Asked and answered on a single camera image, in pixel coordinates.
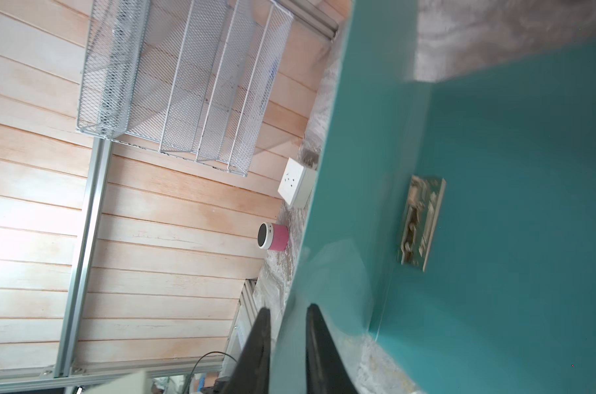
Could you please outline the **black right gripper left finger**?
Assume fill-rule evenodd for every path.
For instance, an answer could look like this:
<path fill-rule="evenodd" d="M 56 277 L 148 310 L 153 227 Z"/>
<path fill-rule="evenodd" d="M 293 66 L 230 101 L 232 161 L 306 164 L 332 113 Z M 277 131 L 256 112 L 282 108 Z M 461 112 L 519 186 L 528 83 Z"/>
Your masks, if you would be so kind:
<path fill-rule="evenodd" d="M 271 350 L 271 312 L 262 308 L 233 374 L 221 393 L 268 394 Z"/>

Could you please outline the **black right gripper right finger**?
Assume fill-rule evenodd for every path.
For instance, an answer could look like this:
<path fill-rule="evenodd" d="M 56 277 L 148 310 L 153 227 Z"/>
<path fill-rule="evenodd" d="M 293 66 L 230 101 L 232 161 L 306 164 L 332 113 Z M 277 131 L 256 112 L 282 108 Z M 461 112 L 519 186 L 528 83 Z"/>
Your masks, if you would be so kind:
<path fill-rule="evenodd" d="M 306 391 L 309 394 L 357 394 L 316 304 L 306 312 Z"/>

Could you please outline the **teal green folder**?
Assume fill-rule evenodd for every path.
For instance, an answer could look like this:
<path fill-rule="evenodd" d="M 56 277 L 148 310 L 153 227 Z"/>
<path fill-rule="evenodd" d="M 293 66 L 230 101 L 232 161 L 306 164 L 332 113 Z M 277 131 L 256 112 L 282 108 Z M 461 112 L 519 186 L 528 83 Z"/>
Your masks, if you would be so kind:
<path fill-rule="evenodd" d="M 447 182 L 426 271 L 411 177 Z M 596 393 L 596 1 L 357 1 L 273 358 L 318 305 L 365 392 Z"/>

